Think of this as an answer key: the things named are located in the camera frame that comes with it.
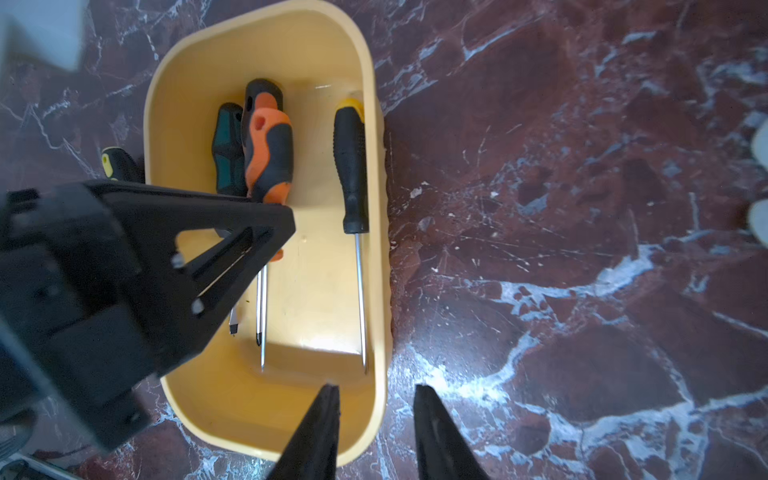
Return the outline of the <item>yellow plastic storage box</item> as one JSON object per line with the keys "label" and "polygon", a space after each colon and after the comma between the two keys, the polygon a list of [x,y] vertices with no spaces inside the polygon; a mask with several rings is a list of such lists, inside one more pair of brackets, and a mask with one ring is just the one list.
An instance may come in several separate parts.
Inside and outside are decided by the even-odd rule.
{"label": "yellow plastic storage box", "polygon": [[[239,331],[221,325],[194,359],[166,375],[164,393],[200,439],[276,460],[320,388],[340,390],[339,464],[375,439],[387,401],[391,356],[383,117],[375,69],[355,22],[324,1],[285,1],[234,17],[178,42],[159,64],[144,108],[151,184],[211,193],[216,116],[243,103],[248,82],[283,92],[292,123],[294,234],[268,269],[267,344],[256,343],[257,284],[241,295]],[[335,111],[363,106],[370,230],[344,232],[343,194],[332,154]]]}

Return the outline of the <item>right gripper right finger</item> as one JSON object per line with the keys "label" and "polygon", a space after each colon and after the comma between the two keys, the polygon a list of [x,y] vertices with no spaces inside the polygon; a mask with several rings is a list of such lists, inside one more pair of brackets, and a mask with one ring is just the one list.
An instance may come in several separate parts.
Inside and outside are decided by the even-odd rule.
{"label": "right gripper right finger", "polygon": [[436,391],[415,388],[414,424],[420,479],[488,479]]}

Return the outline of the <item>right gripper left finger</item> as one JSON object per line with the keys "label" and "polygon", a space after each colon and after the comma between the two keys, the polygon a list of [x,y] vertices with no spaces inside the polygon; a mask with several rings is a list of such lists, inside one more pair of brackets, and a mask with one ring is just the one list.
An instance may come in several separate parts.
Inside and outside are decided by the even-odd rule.
{"label": "right gripper left finger", "polygon": [[326,384],[267,478],[335,479],[340,429],[340,391]]}

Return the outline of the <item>orange handle long screwdriver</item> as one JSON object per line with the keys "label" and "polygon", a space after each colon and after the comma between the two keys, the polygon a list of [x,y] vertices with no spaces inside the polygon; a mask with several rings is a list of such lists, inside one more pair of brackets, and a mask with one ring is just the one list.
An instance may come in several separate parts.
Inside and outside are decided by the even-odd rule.
{"label": "orange handle long screwdriver", "polygon": [[253,111],[260,107],[277,108],[284,111],[283,93],[277,84],[267,79],[255,79],[248,83],[245,90],[245,108],[241,124],[242,140],[245,155],[245,173],[246,173],[246,139],[248,132],[248,122]]}

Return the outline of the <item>green black handle screwdriver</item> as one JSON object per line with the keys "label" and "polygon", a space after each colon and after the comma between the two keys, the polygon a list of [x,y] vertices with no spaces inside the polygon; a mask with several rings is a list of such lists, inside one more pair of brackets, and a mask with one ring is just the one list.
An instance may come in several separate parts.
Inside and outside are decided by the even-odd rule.
{"label": "green black handle screwdriver", "polygon": [[245,164],[241,136],[243,109],[227,102],[219,107],[211,152],[216,169],[216,193],[245,197]]}

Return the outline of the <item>orange black stubby screwdriver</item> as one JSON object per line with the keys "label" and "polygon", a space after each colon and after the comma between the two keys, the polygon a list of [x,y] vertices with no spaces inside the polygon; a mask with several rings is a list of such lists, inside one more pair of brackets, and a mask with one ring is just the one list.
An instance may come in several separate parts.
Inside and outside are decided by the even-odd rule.
{"label": "orange black stubby screwdriver", "polygon": [[[259,203],[285,205],[294,172],[293,130],[288,115],[277,108],[260,107],[248,122],[246,139],[248,196]],[[257,343],[260,368],[265,369],[268,335],[268,269],[283,258],[279,250],[257,275]]]}

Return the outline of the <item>black yellow handle screwdriver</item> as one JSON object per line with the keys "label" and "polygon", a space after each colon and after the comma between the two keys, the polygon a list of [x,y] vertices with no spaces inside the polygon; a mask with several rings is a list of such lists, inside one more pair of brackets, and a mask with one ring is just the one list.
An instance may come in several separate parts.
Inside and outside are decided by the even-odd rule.
{"label": "black yellow handle screwdriver", "polygon": [[367,373],[367,321],[362,265],[362,235],[369,232],[366,139],[363,105],[355,98],[342,100],[336,108],[333,158],[342,188],[343,230],[345,234],[352,235],[355,241],[360,355],[363,371]]}

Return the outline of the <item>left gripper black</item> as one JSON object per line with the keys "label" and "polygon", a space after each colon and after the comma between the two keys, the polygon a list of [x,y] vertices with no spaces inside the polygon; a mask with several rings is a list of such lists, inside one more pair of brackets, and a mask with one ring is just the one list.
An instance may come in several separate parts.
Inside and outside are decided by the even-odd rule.
{"label": "left gripper black", "polygon": [[138,183],[7,193],[2,422],[32,426],[54,396],[117,448],[148,424],[134,386],[199,355],[295,231],[287,206]]}

